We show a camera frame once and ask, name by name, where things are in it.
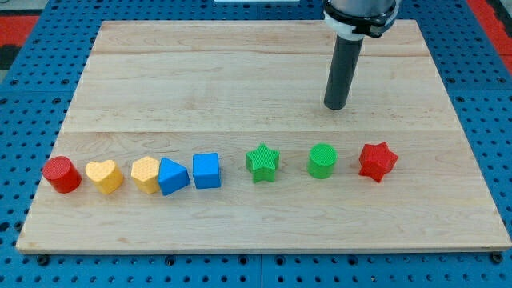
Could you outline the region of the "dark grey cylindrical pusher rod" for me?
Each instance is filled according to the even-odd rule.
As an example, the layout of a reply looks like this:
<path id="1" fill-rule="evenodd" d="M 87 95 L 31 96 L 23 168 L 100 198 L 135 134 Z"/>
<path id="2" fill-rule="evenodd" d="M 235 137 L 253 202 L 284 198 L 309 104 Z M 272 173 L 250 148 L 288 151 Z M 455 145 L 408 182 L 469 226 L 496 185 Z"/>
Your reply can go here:
<path id="1" fill-rule="evenodd" d="M 362 42 L 336 38 L 324 96 L 324 105 L 331 110 L 341 110 L 346 105 Z"/>

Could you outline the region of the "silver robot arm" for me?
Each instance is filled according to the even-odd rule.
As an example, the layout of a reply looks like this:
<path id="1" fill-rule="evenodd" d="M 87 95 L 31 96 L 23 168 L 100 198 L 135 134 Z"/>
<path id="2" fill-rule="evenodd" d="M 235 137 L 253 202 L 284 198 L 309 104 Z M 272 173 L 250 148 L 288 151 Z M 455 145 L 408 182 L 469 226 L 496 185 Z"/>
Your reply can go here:
<path id="1" fill-rule="evenodd" d="M 395 22 L 400 0 L 325 0 L 324 22 L 336 33 L 324 105 L 346 105 L 364 38 L 380 38 Z"/>

